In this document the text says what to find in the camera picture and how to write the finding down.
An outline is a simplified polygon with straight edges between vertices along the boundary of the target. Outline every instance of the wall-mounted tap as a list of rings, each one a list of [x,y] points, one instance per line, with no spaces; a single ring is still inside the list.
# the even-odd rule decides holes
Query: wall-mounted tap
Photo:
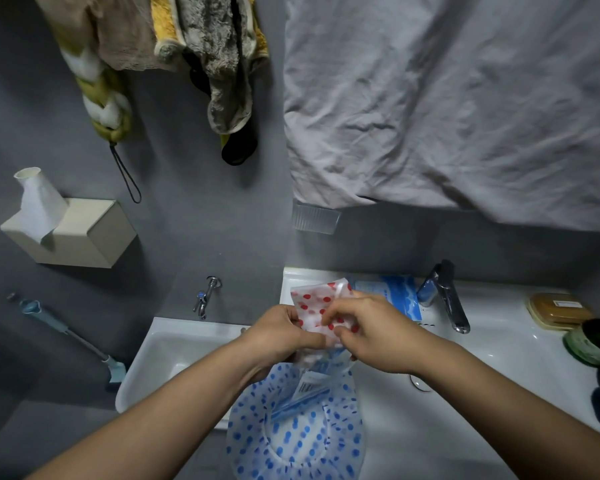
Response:
[[[209,280],[207,291],[198,292],[198,301],[196,302],[196,306],[193,307],[194,312],[198,311],[200,320],[207,319],[207,305],[214,290],[216,288],[222,288],[222,281],[220,281],[220,278],[216,278],[215,276],[207,276],[207,279]]]
[[[431,306],[433,298],[439,294],[454,330],[459,333],[469,333],[471,326],[454,286],[455,268],[451,261],[442,259],[440,263],[433,266],[427,279],[418,288],[416,295],[422,306]]]

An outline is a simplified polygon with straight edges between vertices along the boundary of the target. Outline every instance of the black strap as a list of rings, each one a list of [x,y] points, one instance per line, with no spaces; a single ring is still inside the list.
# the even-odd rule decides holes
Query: black strap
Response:
[[[129,173],[129,170],[127,170],[127,167],[125,167],[125,164],[122,163],[122,160],[120,160],[120,155],[116,151],[116,144],[113,142],[109,142],[109,149],[111,150],[111,154],[113,155],[113,160],[115,160],[116,165],[118,165],[118,169],[120,170],[120,175],[122,175],[122,179],[125,181],[125,185],[127,186],[129,195],[131,195],[131,200],[133,200],[135,203],[142,202],[142,193],[140,192],[140,189],[136,185],[134,178]],[[127,177],[125,176],[125,173],[127,174],[127,177],[129,177],[129,180],[131,180],[131,183],[134,185],[134,187],[136,188],[136,191],[138,192],[138,200],[136,200],[133,193],[131,192],[131,187],[129,187],[129,183],[127,181]]]

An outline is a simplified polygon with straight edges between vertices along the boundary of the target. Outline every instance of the hand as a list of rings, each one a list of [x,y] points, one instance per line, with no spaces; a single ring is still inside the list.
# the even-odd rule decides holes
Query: hand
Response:
[[[322,324],[340,315],[353,315],[360,331],[337,326],[333,332],[362,362],[385,372],[419,375],[427,357],[442,339],[412,322],[379,295],[354,291],[355,298],[340,298],[327,308]]]
[[[302,330],[296,308],[291,305],[268,309],[239,340],[247,343],[249,353],[256,355],[255,381],[263,380],[273,364],[299,349],[327,349],[335,345],[335,340],[326,335]]]

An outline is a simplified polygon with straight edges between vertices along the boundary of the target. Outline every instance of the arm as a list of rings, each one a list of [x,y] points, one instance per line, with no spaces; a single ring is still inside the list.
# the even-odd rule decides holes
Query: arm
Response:
[[[384,298],[356,295],[336,300],[322,322],[355,315],[360,334],[334,332],[362,362],[426,380],[520,478],[600,479],[600,433],[419,327]]]
[[[240,338],[179,373],[129,411],[37,470],[30,480],[173,478],[242,390],[300,348],[333,345],[274,306]]]

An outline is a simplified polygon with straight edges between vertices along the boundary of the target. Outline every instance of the tissue box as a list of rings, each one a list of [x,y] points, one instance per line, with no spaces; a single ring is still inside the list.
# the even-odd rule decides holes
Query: tissue box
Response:
[[[0,226],[34,261],[64,266],[112,267],[136,237],[115,200],[67,198],[62,221],[39,244],[24,234],[18,214]]]

